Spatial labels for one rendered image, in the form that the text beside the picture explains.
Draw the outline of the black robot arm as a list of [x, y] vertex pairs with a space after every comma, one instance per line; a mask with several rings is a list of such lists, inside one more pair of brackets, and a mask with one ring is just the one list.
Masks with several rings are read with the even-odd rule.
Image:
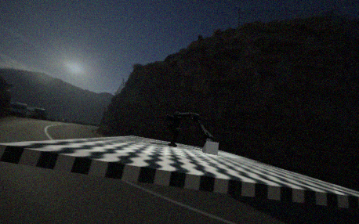
[[[192, 114], [195, 114], [194, 117], [191, 117]], [[176, 111], [173, 115], [167, 115], [166, 121], [174, 121], [174, 122], [180, 122], [180, 119], [182, 119], [182, 117], [190, 117], [191, 120], [197, 122], [198, 127], [201, 130], [201, 137], [203, 138], [204, 142], [206, 143], [207, 141], [213, 142], [212, 138], [213, 135], [211, 135], [209, 133], [209, 131], [205, 130], [205, 127], [203, 126], [203, 124], [201, 123], [201, 118], [199, 114], [196, 113], [191, 113], [191, 112], [186, 112], [186, 113], [180, 113], [179, 111]], [[167, 128], [175, 128], [175, 123], [167, 125]]]

